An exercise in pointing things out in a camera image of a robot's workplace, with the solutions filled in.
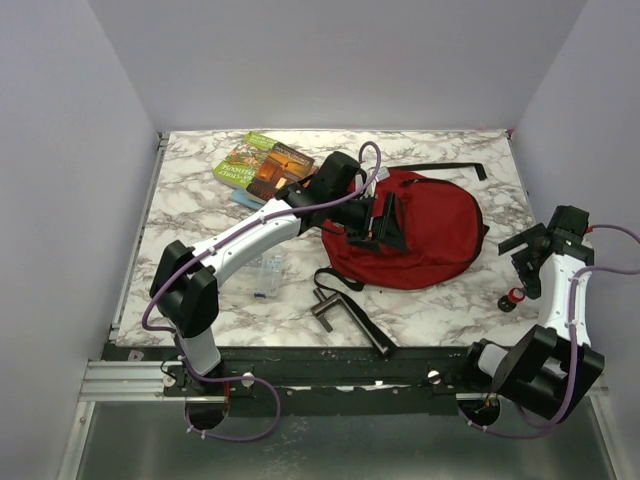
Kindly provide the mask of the red backpack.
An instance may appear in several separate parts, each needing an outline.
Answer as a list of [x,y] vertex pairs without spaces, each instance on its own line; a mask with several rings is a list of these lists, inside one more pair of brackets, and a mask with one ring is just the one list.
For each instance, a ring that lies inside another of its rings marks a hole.
[[[331,275],[360,291],[367,285],[421,290],[464,273],[480,255],[489,228],[476,198],[451,181],[426,176],[430,168],[389,168],[371,197],[371,220],[364,234],[327,222],[322,242],[330,265],[314,275]],[[374,236],[374,218],[382,213],[387,193],[394,193],[403,207],[408,249],[384,246],[372,252],[348,245],[348,236]]]

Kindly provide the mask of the orange black highlighter marker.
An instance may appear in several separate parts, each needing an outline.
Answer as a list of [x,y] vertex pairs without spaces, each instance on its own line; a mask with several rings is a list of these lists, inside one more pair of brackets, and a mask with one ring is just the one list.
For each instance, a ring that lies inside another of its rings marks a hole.
[[526,295],[522,289],[512,288],[498,299],[497,306],[502,312],[508,313],[513,311],[525,298]]

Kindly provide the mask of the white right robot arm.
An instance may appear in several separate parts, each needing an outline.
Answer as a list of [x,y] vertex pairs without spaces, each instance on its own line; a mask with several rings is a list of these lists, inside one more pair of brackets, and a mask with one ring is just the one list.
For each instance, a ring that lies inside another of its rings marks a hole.
[[498,301],[504,312],[524,298],[540,302],[539,317],[513,346],[487,339],[473,343],[459,368],[462,385],[494,393],[544,418],[565,420],[601,375],[605,360],[591,347],[585,324],[586,289],[594,250],[583,240],[588,212],[561,205],[548,224],[501,242],[522,283]]

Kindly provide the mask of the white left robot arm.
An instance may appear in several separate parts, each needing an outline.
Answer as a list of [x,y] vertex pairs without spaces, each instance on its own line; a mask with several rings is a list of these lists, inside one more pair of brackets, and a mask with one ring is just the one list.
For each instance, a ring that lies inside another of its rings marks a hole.
[[357,248],[406,250],[396,197],[381,193],[390,176],[381,164],[365,171],[360,159],[333,152],[314,174],[278,189],[231,229],[194,246],[174,241],[164,249],[143,315],[158,310],[168,320],[165,329],[190,365],[187,382],[197,393],[209,395],[221,385],[212,331],[219,289],[248,262],[326,221],[343,227],[347,243]]

